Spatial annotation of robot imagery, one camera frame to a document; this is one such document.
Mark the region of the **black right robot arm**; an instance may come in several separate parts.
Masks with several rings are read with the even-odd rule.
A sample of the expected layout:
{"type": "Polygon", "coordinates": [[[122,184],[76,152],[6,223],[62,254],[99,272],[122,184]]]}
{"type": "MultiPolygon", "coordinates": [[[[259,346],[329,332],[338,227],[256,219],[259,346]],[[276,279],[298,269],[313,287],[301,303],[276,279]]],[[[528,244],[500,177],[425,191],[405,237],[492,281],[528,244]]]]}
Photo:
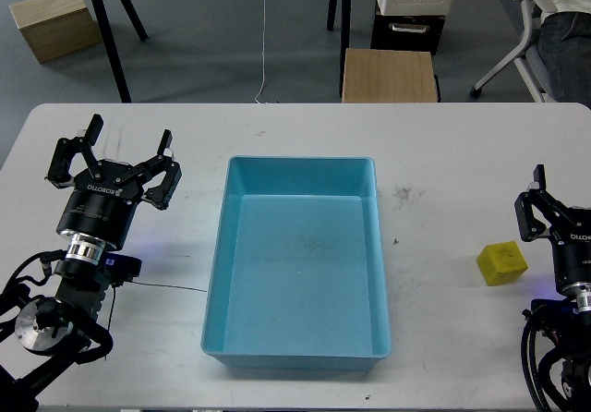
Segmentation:
{"type": "Polygon", "coordinates": [[[562,300],[537,298],[523,311],[521,362],[538,411],[590,409],[590,211],[547,191],[545,167],[514,203],[521,239],[546,238],[562,300]]]}

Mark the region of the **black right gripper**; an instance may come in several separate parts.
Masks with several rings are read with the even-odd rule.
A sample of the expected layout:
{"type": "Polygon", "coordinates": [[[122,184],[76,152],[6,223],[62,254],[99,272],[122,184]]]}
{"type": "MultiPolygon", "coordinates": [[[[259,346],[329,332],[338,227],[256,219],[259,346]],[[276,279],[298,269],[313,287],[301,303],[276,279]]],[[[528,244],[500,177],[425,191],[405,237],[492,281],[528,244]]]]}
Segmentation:
{"type": "Polygon", "coordinates": [[[567,208],[547,191],[546,171],[538,164],[533,181],[514,203],[524,242],[550,240],[556,289],[571,295],[590,285],[590,210],[567,208]]]}

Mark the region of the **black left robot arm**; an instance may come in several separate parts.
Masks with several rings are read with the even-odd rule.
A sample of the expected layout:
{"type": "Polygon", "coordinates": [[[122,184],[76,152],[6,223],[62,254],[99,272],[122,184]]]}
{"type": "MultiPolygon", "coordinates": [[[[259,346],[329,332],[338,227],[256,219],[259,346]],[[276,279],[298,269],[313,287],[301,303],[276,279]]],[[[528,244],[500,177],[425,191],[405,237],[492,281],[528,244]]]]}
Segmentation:
{"type": "Polygon", "coordinates": [[[16,379],[1,372],[1,408],[34,411],[36,399],[74,364],[106,357],[114,346],[98,322],[108,288],[139,276],[141,260],[121,254],[138,205],[165,210],[182,176],[167,154],[172,133],[165,130],[157,152],[136,165],[95,158],[92,148],[103,119],[94,115],[87,129],[61,138],[47,173],[56,188],[72,193],[56,227],[69,239],[67,249],[39,252],[9,277],[1,292],[1,311],[14,311],[1,323],[1,336],[16,337],[30,353],[46,360],[16,379]]]}

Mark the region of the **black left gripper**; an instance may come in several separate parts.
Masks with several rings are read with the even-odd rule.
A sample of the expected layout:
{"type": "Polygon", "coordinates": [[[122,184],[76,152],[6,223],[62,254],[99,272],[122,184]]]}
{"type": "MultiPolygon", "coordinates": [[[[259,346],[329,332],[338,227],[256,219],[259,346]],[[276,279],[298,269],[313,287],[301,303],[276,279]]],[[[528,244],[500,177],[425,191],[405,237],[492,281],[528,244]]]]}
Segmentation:
{"type": "Polygon", "coordinates": [[[56,188],[73,187],[56,227],[61,236],[75,233],[106,243],[109,250],[123,248],[139,202],[157,210],[169,207],[182,176],[174,155],[167,155],[173,135],[163,132],[156,154],[135,166],[95,158],[92,147],[103,128],[103,118],[94,114],[82,135],[57,141],[46,179],[56,188]],[[73,177],[72,160],[81,154],[87,169],[73,177]]]}

